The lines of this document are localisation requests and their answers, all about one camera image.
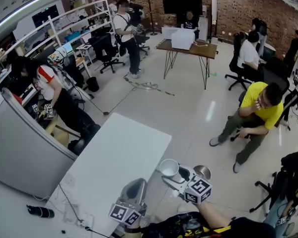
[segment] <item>brick wall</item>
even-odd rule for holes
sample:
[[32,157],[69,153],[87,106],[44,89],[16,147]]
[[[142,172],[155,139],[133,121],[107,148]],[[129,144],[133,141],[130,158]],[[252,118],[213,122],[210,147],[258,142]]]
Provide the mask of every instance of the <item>brick wall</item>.
[[[62,0],[65,11],[70,9],[69,1]],[[211,0],[202,1],[208,7],[209,14]],[[148,11],[147,0],[136,2]],[[173,16],[164,14],[162,0],[152,0],[151,7],[154,21],[159,27],[175,24]],[[248,31],[254,17],[259,17],[267,23],[268,43],[276,48],[277,56],[285,54],[294,37],[294,31],[298,29],[298,11],[282,0],[218,0],[218,35],[225,31],[224,38],[230,39],[229,32]]]

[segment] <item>television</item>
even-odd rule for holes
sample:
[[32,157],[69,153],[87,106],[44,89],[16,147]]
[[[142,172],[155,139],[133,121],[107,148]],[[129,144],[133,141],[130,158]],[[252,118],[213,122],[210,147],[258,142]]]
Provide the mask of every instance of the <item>television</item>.
[[165,14],[184,14],[192,11],[195,16],[202,15],[202,0],[162,0]]
[[47,7],[44,9],[44,11],[39,12],[38,14],[35,14],[32,16],[33,22],[35,27],[39,27],[42,25],[42,21],[46,22],[49,18],[48,16],[51,16],[51,18],[55,18],[59,15],[58,9],[56,5]]

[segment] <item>white floor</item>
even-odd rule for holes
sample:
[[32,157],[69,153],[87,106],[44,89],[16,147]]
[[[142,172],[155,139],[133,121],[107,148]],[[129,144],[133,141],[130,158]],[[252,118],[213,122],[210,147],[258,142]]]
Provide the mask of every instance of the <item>white floor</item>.
[[[221,133],[227,116],[236,111],[238,97],[243,91],[239,85],[228,91],[234,80],[224,78],[227,73],[233,74],[228,67],[233,46],[219,43],[219,54],[211,61],[211,76],[207,89],[204,90],[199,60],[195,56],[178,54],[174,68],[169,71],[166,79],[163,79],[165,52],[155,49],[161,40],[161,35],[150,36],[149,55],[146,57],[141,54],[144,58],[141,69],[144,69],[145,73],[138,80],[131,80],[137,83],[156,83],[160,90],[175,96],[156,90],[137,89],[131,92],[114,112],[172,135],[172,141],[162,159],[173,158],[191,167],[209,167],[214,187],[209,201],[223,214],[230,218],[245,216],[262,221],[267,208],[249,213],[249,209],[266,196],[254,183],[258,180],[264,183],[272,182],[271,174],[280,169],[280,159],[298,151],[297,118],[290,118],[290,132],[285,127],[272,129],[260,148],[245,163],[242,171],[234,174],[232,166],[236,153],[244,147],[245,141],[237,139],[233,143],[228,141],[215,148],[209,146],[209,140]],[[121,60],[126,61],[126,66],[116,65],[115,74],[110,70],[100,74],[99,62],[90,67],[100,85],[100,90],[94,93],[93,102],[104,112],[109,112],[132,89],[123,79],[129,69],[128,55]],[[100,125],[107,119],[91,103],[85,104],[85,110]],[[171,195],[171,190],[167,190],[160,177],[160,173],[155,171],[149,181],[146,195],[147,214],[164,220],[176,214],[181,200]],[[188,209],[194,209],[190,204],[184,205]],[[295,232],[298,231],[298,219],[294,221]]]

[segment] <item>yellow t-shirt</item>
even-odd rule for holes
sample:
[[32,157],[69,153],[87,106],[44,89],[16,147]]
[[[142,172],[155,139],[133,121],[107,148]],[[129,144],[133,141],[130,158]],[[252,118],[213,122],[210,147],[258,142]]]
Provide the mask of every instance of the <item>yellow t-shirt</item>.
[[[259,94],[268,86],[264,82],[256,82],[249,86],[246,95],[243,99],[241,108],[247,108],[254,105],[254,102],[258,99]],[[267,129],[272,129],[284,110],[283,102],[280,102],[277,106],[273,106],[267,109],[261,109],[255,112],[264,122]]]

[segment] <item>shoe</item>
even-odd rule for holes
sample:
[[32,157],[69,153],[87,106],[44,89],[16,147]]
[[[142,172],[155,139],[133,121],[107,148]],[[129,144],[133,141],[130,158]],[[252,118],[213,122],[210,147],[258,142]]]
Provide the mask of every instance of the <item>shoe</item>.
[[235,164],[234,164],[234,166],[233,166],[233,172],[235,174],[237,174],[240,171],[241,167],[242,167],[242,165],[239,164],[239,163],[237,163],[237,161],[236,161]]
[[137,79],[137,78],[139,78],[139,76],[138,76],[137,74],[132,74],[132,73],[130,73],[130,76],[131,76],[133,79]]
[[284,119],[281,119],[280,122],[279,122],[279,125],[288,127],[289,126],[289,123],[288,123],[288,121],[285,121]]
[[220,144],[219,137],[214,137],[209,142],[210,146],[217,146]]

